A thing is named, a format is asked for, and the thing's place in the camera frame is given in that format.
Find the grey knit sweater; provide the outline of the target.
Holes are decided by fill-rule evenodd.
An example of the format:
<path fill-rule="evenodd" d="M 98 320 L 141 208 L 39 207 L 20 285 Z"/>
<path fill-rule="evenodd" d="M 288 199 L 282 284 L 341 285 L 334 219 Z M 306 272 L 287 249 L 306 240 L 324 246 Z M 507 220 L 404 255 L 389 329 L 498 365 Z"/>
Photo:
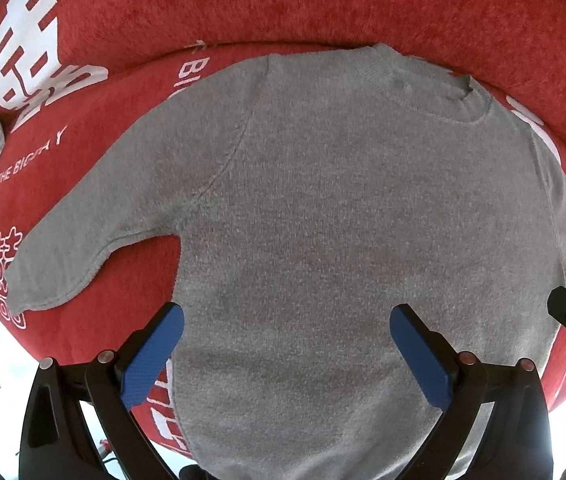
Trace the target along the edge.
<path fill-rule="evenodd" d="M 171 400 L 220 479 L 392 479 L 436 413 L 388 334 L 409 304 L 492 362 L 548 360 L 566 177 L 477 82 L 390 47 L 253 58 L 154 107 L 23 238 L 12 313 L 180 240 Z"/>

